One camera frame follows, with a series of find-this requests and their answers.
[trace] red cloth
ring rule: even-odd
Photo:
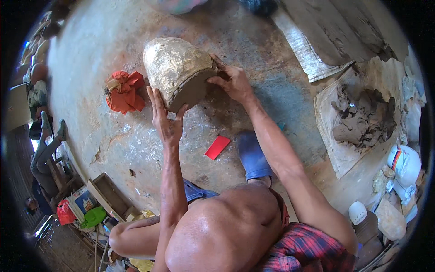
[[[302,223],[291,222],[281,239],[271,247],[260,271],[347,272],[353,271],[356,257],[340,242]]]
[[[136,71],[132,74],[117,71],[112,74],[111,78],[119,81],[121,90],[115,88],[107,95],[106,101],[109,108],[120,111],[122,114],[126,114],[128,111],[142,111],[145,107],[145,101],[136,94],[136,90],[145,85],[144,77]]]

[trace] plaid shorts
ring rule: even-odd
[[[353,271],[356,257],[340,242],[302,223],[292,222],[256,271]]]

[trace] red plastic piece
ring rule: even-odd
[[[230,139],[219,135],[216,140],[208,148],[205,155],[214,160],[222,152],[222,150],[230,143]]]

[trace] foot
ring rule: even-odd
[[[67,140],[67,125],[65,124],[65,120],[64,119],[60,120],[60,127],[59,127],[59,130],[57,131],[57,138],[60,141],[66,141]]]
[[[187,179],[184,179],[184,192],[186,193],[187,202],[191,202],[198,198],[211,198],[213,196],[219,195],[216,192],[209,191],[209,190],[203,190],[198,188],[195,184],[188,181]]]
[[[41,111],[41,120],[42,120],[42,125],[41,125],[42,130],[47,131],[48,135],[52,135],[53,132],[50,127],[50,122],[48,121],[48,115],[45,111]]]
[[[253,131],[241,131],[237,135],[239,157],[246,171],[246,180],[260,180],[270,183],[273,171],[258,143]]]

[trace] man's left hand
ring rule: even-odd
[[[153,106],[153,125],[157,129],[164,148],[178,147],[183,135],[183,116],[189,105],[184,104],[175,116],[175,120],[167,118],[160,90],[147,87],[148,96]]]

